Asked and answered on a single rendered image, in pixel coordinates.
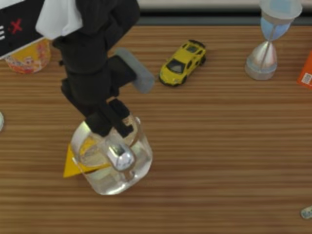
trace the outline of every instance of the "red x mark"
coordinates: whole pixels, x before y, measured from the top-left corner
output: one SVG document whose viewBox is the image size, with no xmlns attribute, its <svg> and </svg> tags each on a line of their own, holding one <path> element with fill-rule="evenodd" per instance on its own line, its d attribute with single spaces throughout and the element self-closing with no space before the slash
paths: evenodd
<svg viewBox="0 0 312 234">
<path fill-rule="evenodd" d="M 8 29 L 9 32 L 11 32 L 13 35 L 17 32 L 17 31 L 23 31 L 23 29 L 20 27 L 20 23 L 21 23 L 21 19 L 18 19 L 18 21 L 11 22 L 11 25 L 13 26 L 13 30 L 11 30 L 10 28 Z"/>
</svg>

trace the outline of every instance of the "hourglass top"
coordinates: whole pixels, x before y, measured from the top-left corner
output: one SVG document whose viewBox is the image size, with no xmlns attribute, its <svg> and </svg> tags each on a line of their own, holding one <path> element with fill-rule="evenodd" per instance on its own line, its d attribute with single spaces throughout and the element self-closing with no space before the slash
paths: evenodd
<svg viewBox="0 0 312 234">
<path fill-rule="evenodd" d="M 294 20 L 303 10 L 300 0 L 261 0 L 263 13 L 279 20 Z"/>
</svg>

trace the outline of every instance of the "car side window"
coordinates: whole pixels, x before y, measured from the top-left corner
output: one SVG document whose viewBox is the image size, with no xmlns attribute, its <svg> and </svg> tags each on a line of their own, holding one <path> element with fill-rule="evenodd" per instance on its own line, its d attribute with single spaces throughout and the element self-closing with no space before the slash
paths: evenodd
<svg viewBox="0 0 312 234">
<path fill-rule="evenodd" d="M 189 64 L 187 64 L 187 69 L 189 69 L 192 65 L 192 61 L 189 62 Z"/>
</svg>

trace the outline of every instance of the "car windshield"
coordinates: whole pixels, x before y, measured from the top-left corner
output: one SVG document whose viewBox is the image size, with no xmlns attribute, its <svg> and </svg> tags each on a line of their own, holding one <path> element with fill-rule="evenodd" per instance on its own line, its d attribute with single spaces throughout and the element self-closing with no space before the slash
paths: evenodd
<svg viewBox="0 0 312 234">
<path fill-rule="evenodd" d="M 185 68 L 185 64 L 176 59 L 173 59 L 167 64 L 167 68 L 174 73 L 182 74 Z"/>
<path fill-rule="evenodd" d="M 190 51 L 191 53 L 195 53 L 198 48 L 196 46 L 190 45 L 189 47 L 187 47 L 187 50 Z"/>
</svg>

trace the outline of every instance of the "hourglass base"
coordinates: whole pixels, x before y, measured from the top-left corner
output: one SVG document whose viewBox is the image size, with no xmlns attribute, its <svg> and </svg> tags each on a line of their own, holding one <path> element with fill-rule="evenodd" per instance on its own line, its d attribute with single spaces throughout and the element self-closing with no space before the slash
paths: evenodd
<svg viewBox="0 0 312 234">
<path fill-rule="evenodd" d="M 253 79 L 255 80 L 269 80 L 271 79 L 275 71 L 269 72 L 269 73 L 263 73 L 261 71 L 255 71 L 251 67 L 249 67 L 247 64 L 245 65 L 245 72 Z"/>
</svg>

